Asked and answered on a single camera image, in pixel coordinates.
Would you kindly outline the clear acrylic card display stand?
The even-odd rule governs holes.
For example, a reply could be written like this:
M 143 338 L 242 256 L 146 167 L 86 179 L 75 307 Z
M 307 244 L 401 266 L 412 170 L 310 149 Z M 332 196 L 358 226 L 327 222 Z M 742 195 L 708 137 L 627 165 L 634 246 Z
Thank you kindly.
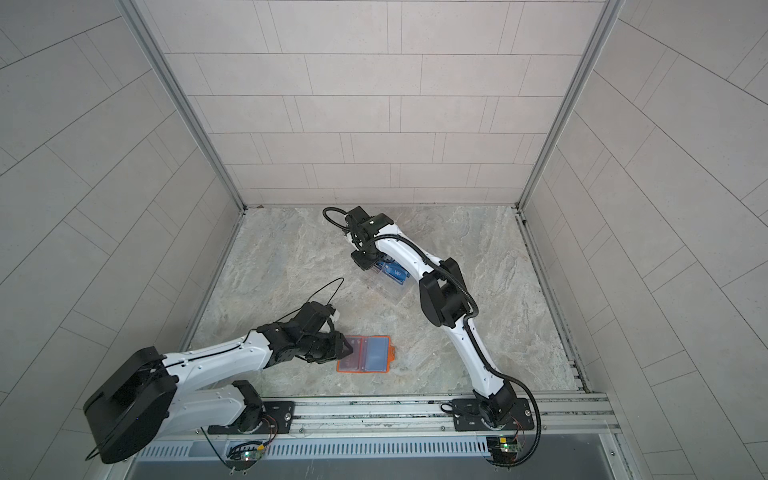
M 388 255 L 363 272 L 363 282 L 393 304 L 402 301 L 417 285 L 406 268 Z

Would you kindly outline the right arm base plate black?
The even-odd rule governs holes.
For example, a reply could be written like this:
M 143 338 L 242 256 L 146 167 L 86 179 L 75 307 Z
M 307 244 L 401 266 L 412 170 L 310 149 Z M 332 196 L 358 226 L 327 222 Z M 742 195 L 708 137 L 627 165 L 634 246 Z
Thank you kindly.
M 459 432 L 536 429 L 534 410 L 524 397 L 513 400 L 509 409 L 494 408 L 478 398 L 454 398 L 443 402 L 440 408 L 452 417 L 454 428 Z

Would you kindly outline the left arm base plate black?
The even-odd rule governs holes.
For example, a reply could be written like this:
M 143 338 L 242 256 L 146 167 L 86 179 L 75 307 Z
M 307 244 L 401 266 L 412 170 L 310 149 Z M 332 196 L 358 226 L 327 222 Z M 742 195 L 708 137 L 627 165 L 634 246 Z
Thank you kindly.
M 259 409 L 247 407 L 230 425 L 209 426 L 207 433 L 212 435 L 275 435 L 287 434 L 295 410 L 292 401 L 267 401 Z

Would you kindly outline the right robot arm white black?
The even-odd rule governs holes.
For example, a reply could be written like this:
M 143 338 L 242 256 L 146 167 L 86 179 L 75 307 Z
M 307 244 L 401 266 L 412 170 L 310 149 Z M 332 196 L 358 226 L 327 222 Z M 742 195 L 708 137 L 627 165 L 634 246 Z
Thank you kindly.
M 358 206 L 343 213 L 341 230 L 353 245 L 351 258 L 363 270 L 387 258 L 403 267 L 419 287 L 427 320 L 443 330 L 457 350 L 479 402 L 480 416 L 492 429 L 513 422 L 518 397 L 513 382 L 488 358 L 473 319 L 479 307 L 469 294 L 458 263 L 424 251 L 385 214 L 369 215 Z

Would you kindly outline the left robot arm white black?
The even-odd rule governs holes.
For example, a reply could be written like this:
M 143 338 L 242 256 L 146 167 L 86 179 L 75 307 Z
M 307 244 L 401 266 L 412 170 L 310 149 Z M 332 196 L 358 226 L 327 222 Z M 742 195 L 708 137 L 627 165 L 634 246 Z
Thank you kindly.
M 263 400 L 241 374 L 293 359 L 309 364 L 353 352 L 335 328 L 336 309 L 304 303 L 292 319 L 258 326 L 224 343 L 186 352 L 133 353 L 85 402 L 92 457 L 114 464 L 164 435 L 213 427 L 226 433 L 273 429 Z

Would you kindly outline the orange card holder wallet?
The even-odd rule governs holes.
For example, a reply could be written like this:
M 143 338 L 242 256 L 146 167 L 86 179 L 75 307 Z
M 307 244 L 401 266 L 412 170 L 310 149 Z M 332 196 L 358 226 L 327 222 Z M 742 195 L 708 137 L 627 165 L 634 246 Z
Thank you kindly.
M 388 373 L 395 360 L 395 346 L 389 336 L 362 336 L 367 339 L 364 371 L 361 374 Z

